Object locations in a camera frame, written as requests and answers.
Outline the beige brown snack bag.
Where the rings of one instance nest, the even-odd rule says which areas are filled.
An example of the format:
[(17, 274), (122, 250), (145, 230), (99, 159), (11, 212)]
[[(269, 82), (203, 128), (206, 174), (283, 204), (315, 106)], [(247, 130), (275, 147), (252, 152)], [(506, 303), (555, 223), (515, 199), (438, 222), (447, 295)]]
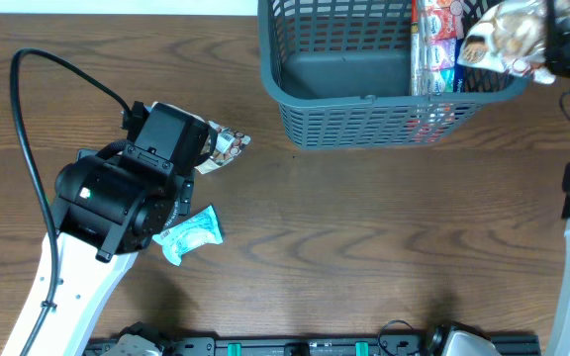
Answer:
[(546, 1), (506, 0), (482, 15), (467, 33), (461, 65), (551, 84), (546, 67)]

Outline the multicolour tissue pack strip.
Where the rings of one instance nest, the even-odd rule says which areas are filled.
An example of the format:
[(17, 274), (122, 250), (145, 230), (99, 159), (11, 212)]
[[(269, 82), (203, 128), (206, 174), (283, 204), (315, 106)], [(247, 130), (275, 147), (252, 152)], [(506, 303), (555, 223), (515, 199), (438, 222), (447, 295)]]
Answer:
[(465, 38), (463, 2), (419, 1), (418, 24), (423, 92), (432, 95), (462, 92), (464, 69), (457, 59)]

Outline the orange spaghetti packet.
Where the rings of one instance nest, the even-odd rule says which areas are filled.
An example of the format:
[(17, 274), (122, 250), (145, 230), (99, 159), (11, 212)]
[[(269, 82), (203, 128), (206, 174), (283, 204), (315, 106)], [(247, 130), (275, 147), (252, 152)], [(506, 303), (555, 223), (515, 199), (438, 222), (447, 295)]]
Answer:
[(411, 1), (411, 79), (410, 94), (423, 97), (424, 89), (424, 59), (423, 59), (423, 30), (420, 24), (421, 11), (418, 0)]

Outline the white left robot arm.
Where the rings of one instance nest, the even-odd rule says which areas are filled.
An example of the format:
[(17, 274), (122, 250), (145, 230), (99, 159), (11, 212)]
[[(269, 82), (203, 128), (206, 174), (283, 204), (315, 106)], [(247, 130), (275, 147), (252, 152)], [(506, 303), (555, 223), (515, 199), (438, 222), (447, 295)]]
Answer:
[(127, 138), (81, 149), (58, 173), (32, 289), (6, 355), (80, 355), (109, 297), (153, 237), (188, 216), (217, 131), (171, 105), (134, 105)]

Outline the brown snack bag with barcode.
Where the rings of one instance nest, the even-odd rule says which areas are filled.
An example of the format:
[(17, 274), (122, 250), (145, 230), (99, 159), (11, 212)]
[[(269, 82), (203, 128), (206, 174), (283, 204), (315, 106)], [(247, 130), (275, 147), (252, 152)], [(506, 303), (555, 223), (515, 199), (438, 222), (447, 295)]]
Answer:
[(227, 126), (219, 125), (214, 121), (205, 120), (202, 117), (189, 113), (179, 107), (172, 106), (172, 108), (204, 123), (208, 123), (217, 133), (217, 141), (214, 145), (213, 152), (210, 152), (211, 144), (209, 139), (207, 139), (206, 145), (202, 149), (202, 152), (209, 153), (209, 156), (203, 163), (196, 166), (196, 169), (201, 174), (208, 174), (231, 163), (251, 142), (251, 137), (243, 132)]

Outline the teal wrapped snack packet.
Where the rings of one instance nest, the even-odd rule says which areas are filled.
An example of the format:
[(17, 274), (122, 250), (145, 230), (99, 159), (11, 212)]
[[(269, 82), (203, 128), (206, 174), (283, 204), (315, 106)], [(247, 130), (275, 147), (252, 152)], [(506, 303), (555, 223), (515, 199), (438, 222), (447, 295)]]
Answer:
[(224, 236), (215, 208), (210, 205), (185, 222), (169, 227), (152, 237), (172, 265), (179, 266), (182, 257), (205, 245), (222, 244)]

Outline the grey plastic shopping basket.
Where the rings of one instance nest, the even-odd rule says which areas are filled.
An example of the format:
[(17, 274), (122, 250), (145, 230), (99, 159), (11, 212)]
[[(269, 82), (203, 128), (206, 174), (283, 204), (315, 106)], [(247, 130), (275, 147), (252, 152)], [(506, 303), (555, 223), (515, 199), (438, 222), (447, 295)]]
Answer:
[(261, 79), (299, 147), (429, 144), (527, 81), (465, 68), (459, 93), (410, 93), (410, 0), (259, 0)]

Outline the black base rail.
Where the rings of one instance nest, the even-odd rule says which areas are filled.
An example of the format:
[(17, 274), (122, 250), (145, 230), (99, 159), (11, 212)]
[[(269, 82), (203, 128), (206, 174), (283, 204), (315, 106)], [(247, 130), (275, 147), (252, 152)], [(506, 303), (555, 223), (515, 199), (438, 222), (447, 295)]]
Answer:
[(391, 320), (374, 337), (172, 339), (141, 322), (118, 337), (90, 341), (85, 355), (540, 355), (538, 336), (525, 332), (486, 334), (458, 322), (429, 330)]

